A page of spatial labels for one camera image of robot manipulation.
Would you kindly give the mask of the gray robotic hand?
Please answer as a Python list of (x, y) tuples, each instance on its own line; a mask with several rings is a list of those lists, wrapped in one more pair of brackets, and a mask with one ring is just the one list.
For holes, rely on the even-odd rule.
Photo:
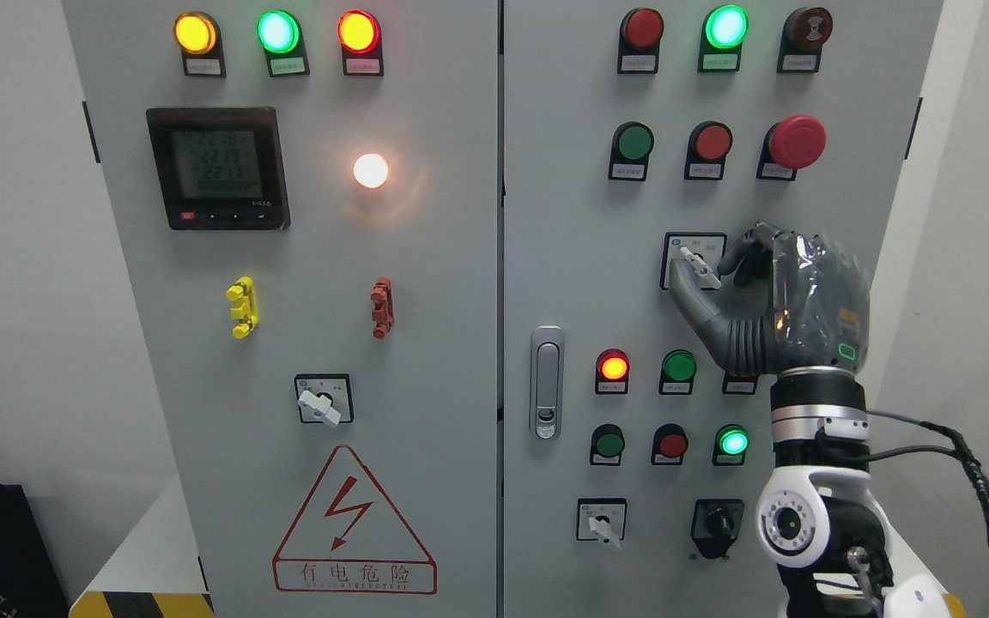
[(765, 312), (741, 317), (722, 308), (691, 264), (670, 261), (670, 297), (722, 369), (759, 376), (837, 367), (855, 374), (864, 366), (871, 278), (839, 243), (758, 221), (725, 252), (718, 273), (735, 287), (766, 279)]

